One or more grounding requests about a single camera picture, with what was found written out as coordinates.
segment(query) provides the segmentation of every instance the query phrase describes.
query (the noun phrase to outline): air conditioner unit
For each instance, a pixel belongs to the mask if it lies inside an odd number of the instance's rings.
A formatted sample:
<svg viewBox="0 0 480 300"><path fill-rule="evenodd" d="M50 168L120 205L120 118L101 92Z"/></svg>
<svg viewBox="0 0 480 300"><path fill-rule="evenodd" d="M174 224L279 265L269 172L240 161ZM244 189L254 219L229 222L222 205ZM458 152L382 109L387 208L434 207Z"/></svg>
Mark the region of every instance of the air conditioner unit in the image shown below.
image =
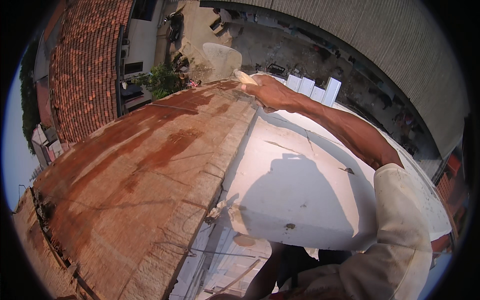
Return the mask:
<svg viewBox="0 0 480 300"><path fill-rule="evenodd" d="M121 59L126 59L128 57L128 52L130 50L130 45L122 45L121 46L121 53L120 53L120 58Z"/></svg>

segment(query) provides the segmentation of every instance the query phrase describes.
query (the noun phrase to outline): ground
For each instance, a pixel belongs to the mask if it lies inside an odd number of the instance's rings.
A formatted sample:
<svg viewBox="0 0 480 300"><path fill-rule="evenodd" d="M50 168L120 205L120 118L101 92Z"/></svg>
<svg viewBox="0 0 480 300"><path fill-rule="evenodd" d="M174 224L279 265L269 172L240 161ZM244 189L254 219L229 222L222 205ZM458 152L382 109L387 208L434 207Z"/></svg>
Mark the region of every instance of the ground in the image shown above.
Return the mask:
<svg viewBox="0 0 480 300"><path fill-rule="evenodd" d="M391 107L384 108L384 103L378 95L369 93L370 90L379 91L378 87L355 70L347 61L348 54L342 53L339 59L330 55L322 59L315 51L313 44L290 35L278 28L264 25L233 20L232 23L224 23L221 28L212 30L212 25L219 15L212 8L199 7L198 1L179 1L169 3L165 7L165 14L182 8L184 14L184 27L182 37L175 44L167 46L167 56L173 58L178 52L187 56L190 61L189 78L194 81L201 80L203 83L223 78L232 78L233 74L225 73L217 66L215 68L203 51L203 44L210 42L231 47L242 54L241 69L248 73L255 73L255 67L261 66L265 71L271 63L286 68L284 75L296 74L298 77L305 76L316 81L322 88L326 87L329 77L342 82L337 96L337 102L349 106L352 102L362 107L366 112L375 116L398 143L402 135L399 124L393 121L402 107L393 103ZM166 31L166 26L159 29L159 33ZM410 132L409 137L420 149L415 159L437 159L434 157L432 145L426 142L426 138L419 132ZM434 173L436 166L428 173Z"/></svg>

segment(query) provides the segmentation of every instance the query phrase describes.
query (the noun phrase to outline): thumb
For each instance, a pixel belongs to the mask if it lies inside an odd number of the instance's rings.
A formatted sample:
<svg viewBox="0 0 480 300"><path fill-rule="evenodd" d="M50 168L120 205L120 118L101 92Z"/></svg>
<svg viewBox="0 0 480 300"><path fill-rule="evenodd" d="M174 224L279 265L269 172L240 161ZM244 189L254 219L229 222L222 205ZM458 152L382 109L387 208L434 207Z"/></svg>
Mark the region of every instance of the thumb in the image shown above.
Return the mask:
<svg viewBox="0 0 480 300"><path fill-rule="evenodd" d="M260 93L260 87L258 85L254 85L254 84L242 84L241 89L242 89L242 91L245 91L245 92L249 93L250 95L254 95L254 96L257 96L257 97Z"/></svg>

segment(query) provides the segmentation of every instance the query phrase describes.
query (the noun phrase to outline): forearm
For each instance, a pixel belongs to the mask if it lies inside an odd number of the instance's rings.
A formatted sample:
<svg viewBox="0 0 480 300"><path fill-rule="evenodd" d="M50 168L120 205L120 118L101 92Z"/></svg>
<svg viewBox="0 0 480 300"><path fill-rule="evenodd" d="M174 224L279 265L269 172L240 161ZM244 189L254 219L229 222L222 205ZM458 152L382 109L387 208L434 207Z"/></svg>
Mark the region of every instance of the forearm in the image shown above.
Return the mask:
<svg viewBox="0 0 480 300"><path fill-rule="evenodd" d="M327 129L353 154L377 170L388 163L403 168L397 151L372 125L355 115L327 107L310 98L297 94L295 112L312 119Z"/></svg>
<svg viewBox="0 0 480 300"><path fill-rule="evenodd" d="M245 300L258 300L272 293L278 275L280 255L279 253L273 253L258 271L245 292L243 297Z"/></svg>

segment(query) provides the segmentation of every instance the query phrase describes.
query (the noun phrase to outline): sleeve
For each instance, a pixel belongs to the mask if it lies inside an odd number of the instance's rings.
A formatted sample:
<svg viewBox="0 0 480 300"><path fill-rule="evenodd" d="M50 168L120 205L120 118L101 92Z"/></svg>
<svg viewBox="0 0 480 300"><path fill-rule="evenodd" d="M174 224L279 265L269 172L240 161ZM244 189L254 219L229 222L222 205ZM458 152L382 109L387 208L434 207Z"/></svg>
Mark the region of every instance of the sleeve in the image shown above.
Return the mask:
<svg viewBox="0 0 480 300"><path fill-rule="evenodd" d="M432 247L410 175L392 163L375 172L373 183L377 243L341 264L340 280L353 299L417 299Z"/></svg>

